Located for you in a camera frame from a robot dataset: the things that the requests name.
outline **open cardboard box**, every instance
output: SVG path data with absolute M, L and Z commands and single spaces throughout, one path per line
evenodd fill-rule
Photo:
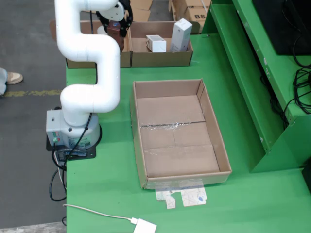
M 91 24 L 90 21 L 81 21 L 81 32 L 83 34 L 91 34 Z M 100 21 L 93 21 L 94 34 L 97 34 L 97 29 L 102 26 Z M 53 40 L 56 41 L 56 23 L 55 20 L 50 22 L 50 32 Z M 124 49 L 121 54 L 120 65 L 121 67 L 131 67 L 131 36 L 128 31 L 126 37 L 124 38 Z M 74 62 L 66 59 L 68 68 L 95 68 L 94 62 Z
M 134 82 L 131 118 L 142 188 L 222 183 L 231 174 L 203 80 Z
M 186 52 L 170 52 L 175 22 L 133 22 L 130 27 L 132 67 L 189 66 L 193 54 L 191 41 Z M 146 35 L 159 35 L 166 40 L 166 51 L 152 53 L 146 46 Z
M 169 0 L 169 11 L 175 21 L 184 18 L 192 23 L 191 34 L 201 34 L 207 16 L 205 9 L 208 10 L 210 3 L 211 0 Z

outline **person's foot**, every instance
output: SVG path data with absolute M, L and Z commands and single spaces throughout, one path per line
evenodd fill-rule
M 8 79 L 6 81 L 7 85 L 17 84 L 23 81 L 23 76 L 19 73 L 8 72 Z

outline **empty cardboard box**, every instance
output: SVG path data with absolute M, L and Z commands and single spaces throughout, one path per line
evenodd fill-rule
M 131 118 L 142 188 L 222 183 L 231 174 L 203 80 L 134 82 Z
M 91 34 L 91 24 L 90 21 L 81 21 L 81 32 L 83 34 Z M 100 21 L 93 21 L 94 34 L 97 34 L 97 29 L 102 26 Z M 50 31 L 53 40 L 56 41 L 56 23 L 55 20 L 50 22 Z M 120 58 L 121 67 L 131 67 L 131 36 L 128 31 L 126 37 L 124 38 L 124 49 Z M 94 62 L 74 62 L 66 59 L 68 68 L 95 68 Z
M 133 22 L 129 31 L 132 42 L 132 67 L 189 66 L 193 54 L 191 41 L 185 52 L 169 52 L 175 22 Z M 166 40 L 165 53 L 152 53 L 146 47 L 146 35 L 159 35 Z

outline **small white box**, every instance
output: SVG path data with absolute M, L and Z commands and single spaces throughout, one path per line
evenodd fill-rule
M 187 51 L 192 24 L 184 18 L 174 24 L 171 52 L 185 52 Z
M 146 46 L 151 52 L 166 52 L 166 40 L 159 35 L 147 35 Z

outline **white power adapter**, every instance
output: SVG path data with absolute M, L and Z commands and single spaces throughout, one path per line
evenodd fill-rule
M 155 233 L 156 225 L 143 219 L 132 218 L 131 223 L 136 224 L 133 233 Z

